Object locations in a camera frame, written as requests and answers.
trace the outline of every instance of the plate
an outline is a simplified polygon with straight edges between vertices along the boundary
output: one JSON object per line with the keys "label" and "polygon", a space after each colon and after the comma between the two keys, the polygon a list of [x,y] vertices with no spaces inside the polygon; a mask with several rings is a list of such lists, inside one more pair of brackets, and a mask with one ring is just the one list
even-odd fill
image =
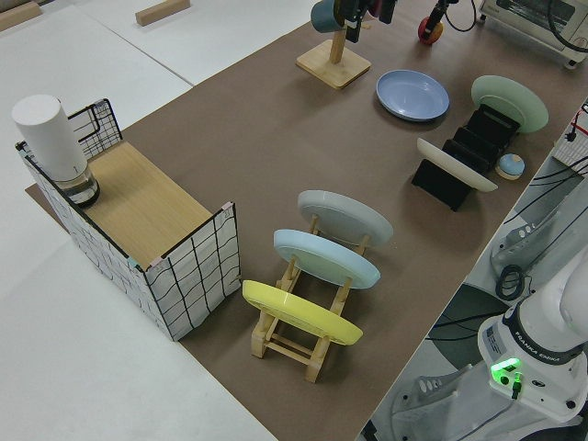
{"label": "plate", "polygon": [[351,277],[351,288],[371,288],[379,280],[379,271],[366,258],[308,232],[277,230],[274,248],[287,262],[296,257],[296,268],[321,280],[342,287]]}
{"label": "plate", "polygon": [[493,191],[498,188],[491,180],[486,179],[453,156],[449,156],[441,149],[436,148],[432,143],[419,138],[416,141],[416,147],[426,159],[464,184],[483,192]]}
{"label": "plate", "polygon": [[449,107],[449,95],[435,79],[416,71],[390,71],[378,79],[379,102],[392,115],[409,121],[440,117]]}
{"label": "plate", "polygon": [[319,231],[340,242],[359,245],[368,235],[368,245],[378,246],[389,241],[394,233],[386,218],[374,209],[330,191],[303,191],[298,196],[298,208],[308,222],[316,214]]}
{"label": "plate", "polygon": [[329,337],[339,345],[352,345],[363,335],[343,317],[264,283],[244,280],[243,297],[258,310],[317,337]]}
{"label": "plate", "polygon": [[514,119],[521,125],[518,130],[521,133],[542,129],[549,121],[541,98],[524,85],[503,76],[477,78],[471,86],[471,99],[476,106],[485,104]]}

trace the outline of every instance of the small round container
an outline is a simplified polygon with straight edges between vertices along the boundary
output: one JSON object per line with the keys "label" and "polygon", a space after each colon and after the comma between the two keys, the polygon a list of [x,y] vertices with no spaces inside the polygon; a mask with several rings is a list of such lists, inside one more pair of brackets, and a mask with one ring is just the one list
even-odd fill
{"label": "small round container", "polygon": [[518,154],[508,153],[500,158],[496,165],[496,173],[504,179],[514,181],[525,171],[525,161]]}

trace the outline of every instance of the cream plate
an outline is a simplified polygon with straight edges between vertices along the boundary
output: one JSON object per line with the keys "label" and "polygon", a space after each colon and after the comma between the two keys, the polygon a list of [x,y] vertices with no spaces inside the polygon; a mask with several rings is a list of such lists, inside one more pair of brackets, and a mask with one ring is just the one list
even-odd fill
{"label": "cream plate", "polygon": [[484,75],[471,85],[471,99],[479,106],[485,104],[498,110],[521,127],[519,132],[530,133],[542,129],[549,120],[549,113],[541,98],[525,86],[510,78]]}
{"label": "cream plate", "polygon": [[426,159],[456,177],[464,184],[483,192],[493,191],[498,188],[491,180],[486,179],[467,165],[449,156],[441,149],[436,148],[430,142],[419,138],[416,140],[416,147]]}
{"label": "cream plate", "polygon": [[308,222],[312,215],[319,220],[320,232],[337,241],[358,245],[369,236],[370,246],[390,240],[390,223],[374,209],[347,196],[324,190],[306,190],[298,196],[298,208]]}

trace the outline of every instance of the red wheel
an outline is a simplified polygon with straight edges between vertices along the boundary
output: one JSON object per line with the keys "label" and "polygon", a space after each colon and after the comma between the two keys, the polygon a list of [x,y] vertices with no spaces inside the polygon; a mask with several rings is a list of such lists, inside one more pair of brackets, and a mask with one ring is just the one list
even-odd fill
{"label": "red wheel", "polygon": [[439,37],[441,37],[441,34],[443,33],[443,23],[441,23],[441,22],[437,23],[435,25],[435,27],[433,28],[433,32],[431,32],[431,34],[429,35],[429,38],[425,39],[424,38],[424,27],[426,26],[426,23],[428,20],[429,20],[429,17],[423,18],[423,20],[421,21],[421,24],[419,25],[418,35],[419,35],[419,41],[421,41],[423,44],[431,45],[431,44],[435,43],[437,40],[439,40]]}

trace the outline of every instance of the wooden board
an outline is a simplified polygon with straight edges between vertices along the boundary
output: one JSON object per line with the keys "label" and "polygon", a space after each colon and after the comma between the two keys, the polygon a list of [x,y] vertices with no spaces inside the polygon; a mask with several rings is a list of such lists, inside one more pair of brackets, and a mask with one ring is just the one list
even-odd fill
{"label": "wooden board", "polygon": [[141,26],[147,26],[189,7],[190,0],[165,0],[155,6],[139,11],[135,14],[135,18]]}
{"label": "wooden board", "polygon": [[330,61],[332,45],[332,40],[324,41],[298,57],[296,64],[323,80],[330,87],[342,89],[358,76],[367,72],[371,62],[348,48],[344,48],[341,61],[333,63]]}
{"label": "wooden board", "polygon": [[90,168],[100,197],[85,213],[142,268],[211,216],[128,142],[93,158]]}
{"label": "wooden board", "polygon": [[40,15],[40,7],[35,2],[8,9],[0,14],[0,32]]}

